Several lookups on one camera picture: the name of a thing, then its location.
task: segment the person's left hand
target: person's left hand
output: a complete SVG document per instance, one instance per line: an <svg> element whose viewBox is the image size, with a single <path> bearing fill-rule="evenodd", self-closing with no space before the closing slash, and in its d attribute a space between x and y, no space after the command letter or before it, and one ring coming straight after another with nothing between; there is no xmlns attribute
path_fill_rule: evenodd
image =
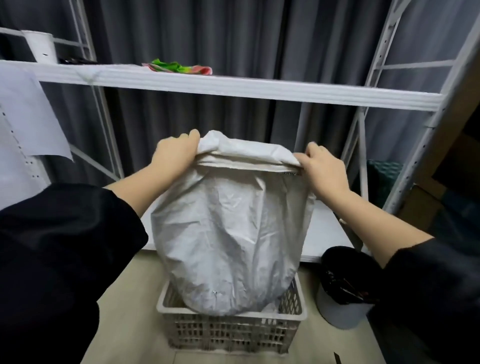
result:
<svg viewBox="0 0 480 364"><path fill-rule="evenodd" d="M192 164L197 154L200 133L197 129L190 134L182 134L178 138L162 139L156 145L155 153L149 168L158 173L161 181L168 185L180 177Z"/></svg>

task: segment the black garbage bag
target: black garbage bag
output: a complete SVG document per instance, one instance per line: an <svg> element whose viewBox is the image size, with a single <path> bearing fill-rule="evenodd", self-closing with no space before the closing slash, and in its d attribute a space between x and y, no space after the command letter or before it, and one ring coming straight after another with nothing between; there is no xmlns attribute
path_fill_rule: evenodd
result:
<svg viewBox="0 0 480 364"><path fill-rule="evenodd" d="M380 300L383 270L368 254L334 246L323 254L318 273L323 289L338 304Z"/></svg>

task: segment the plastic crate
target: plastic crate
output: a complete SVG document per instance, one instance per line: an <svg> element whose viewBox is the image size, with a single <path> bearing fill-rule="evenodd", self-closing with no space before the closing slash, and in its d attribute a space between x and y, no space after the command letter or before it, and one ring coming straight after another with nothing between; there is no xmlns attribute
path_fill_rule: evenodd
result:
<svg viewBox="0 0 480 364"><path fill-rule="evenodd" d="M170 282L165 284L156 308L163 315L170 347L204 351L285 354L307 318L297 274L280 299L280 313L202 315L185 306Z"/></svg>

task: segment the black shirt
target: black shirt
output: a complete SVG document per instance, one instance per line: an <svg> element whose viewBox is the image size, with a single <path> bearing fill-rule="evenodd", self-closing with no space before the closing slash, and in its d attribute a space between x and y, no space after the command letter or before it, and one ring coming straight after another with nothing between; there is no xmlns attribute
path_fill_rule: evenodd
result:
<svg viewBox="0 0 480 364"><path fill-rule="evenodd" d="M54 184L0 211L0 361L79 363L96 301L147 242L113 192ZM478 361L480 249L435 239L399 250L383 303L443 362Z"/></svg>

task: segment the tiled floor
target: tiled floor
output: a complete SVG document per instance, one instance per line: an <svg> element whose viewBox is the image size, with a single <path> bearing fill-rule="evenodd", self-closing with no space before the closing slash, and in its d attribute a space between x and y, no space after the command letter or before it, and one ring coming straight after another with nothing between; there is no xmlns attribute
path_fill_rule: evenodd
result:
<svg viewBox="0 0 480 364"><path fill-rule="evenodd" d="M352 330L331 326L315 307L318 281L304 267L299 276L308 318L300 325L288 356L175 352L167 345L155 308L166 275L156 253L142 251L100 299L100 326L82 363L335 364L336 352L342 364L384 364L368 321Z"/></svg>

